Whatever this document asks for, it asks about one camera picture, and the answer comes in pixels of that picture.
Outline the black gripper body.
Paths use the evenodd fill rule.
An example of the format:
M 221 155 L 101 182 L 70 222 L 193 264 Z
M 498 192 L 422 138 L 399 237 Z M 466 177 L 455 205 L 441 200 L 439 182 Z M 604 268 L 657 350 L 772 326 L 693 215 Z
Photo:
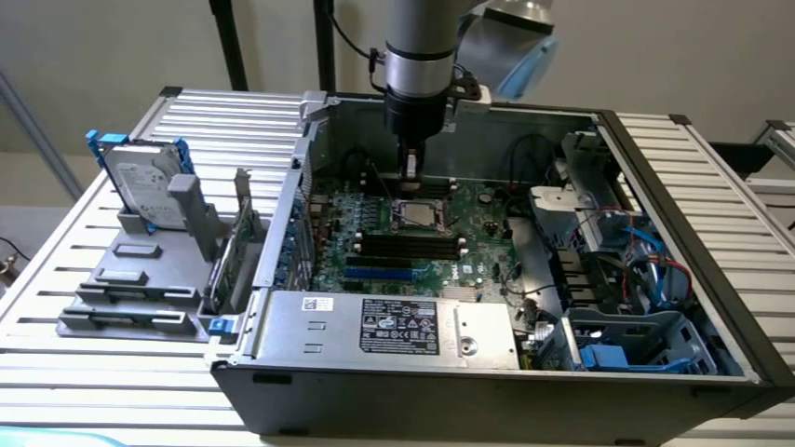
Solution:
M 386 94 L 386 126 L 403 140 L 427 140 L 443 129 L 447 96 L 411 97 L 394 89 Z

